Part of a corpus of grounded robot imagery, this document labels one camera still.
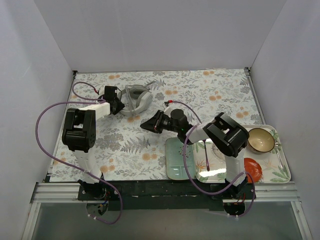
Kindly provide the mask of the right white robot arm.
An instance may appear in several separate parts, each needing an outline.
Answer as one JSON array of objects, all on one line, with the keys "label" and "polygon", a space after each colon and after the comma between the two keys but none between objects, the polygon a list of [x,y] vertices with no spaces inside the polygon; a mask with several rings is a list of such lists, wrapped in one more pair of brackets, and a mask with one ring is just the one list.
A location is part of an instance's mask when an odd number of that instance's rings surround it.
[{"label": "right white robot arm", "polygon": [[[248,183],[248,177],[244,166],[244,153],[248,145],[249,132],[226,113],[219,113],[211,122],[192,125],[181,109],[172,110],[170,115],[158,110],[140,127],[156,134],[161,134],[164,130],[177,133],[177,138],[183,143],[182,157],[186,174],[200,192],[214,196],[226,191],[232,199],[239,198],[245,192],[244,187]],[[225,158],[226,186],[217,192],[201,189],[193,181],[186,163],[187,146],[207,139],[213,142]]]}]

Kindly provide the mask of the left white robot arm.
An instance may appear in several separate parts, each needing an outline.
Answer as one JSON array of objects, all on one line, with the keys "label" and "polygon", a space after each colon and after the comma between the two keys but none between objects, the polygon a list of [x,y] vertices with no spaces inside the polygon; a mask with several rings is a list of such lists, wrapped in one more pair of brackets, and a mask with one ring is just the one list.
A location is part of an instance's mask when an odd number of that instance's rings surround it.
[{"label": "left white robot arm", "polygon": [[92,184],[89,194],[95,200],[106,196],[106,187],[99,183],[102,172],[94,156],[97,120],[115,115],[125,105],[121,102],[122,92],[116,86],[105,86],[101,102],[82,108],[69,108],[66,112],[62,131],[62,142],[72,151],[77,164],[84,170],[82,182]]}]

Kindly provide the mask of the white grey headphones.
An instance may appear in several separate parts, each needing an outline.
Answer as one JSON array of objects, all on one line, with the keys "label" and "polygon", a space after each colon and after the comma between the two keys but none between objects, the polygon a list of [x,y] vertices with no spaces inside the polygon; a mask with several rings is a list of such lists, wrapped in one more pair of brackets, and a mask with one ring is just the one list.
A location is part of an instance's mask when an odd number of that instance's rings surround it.
[{"label": "white grey headphones", "polygon": [[153,101],[153,94],[149,88],[143,85],[126,85],[122,92],[126,95],[128,106],[120,113],[127,117],[133,117],[147,110]]}]

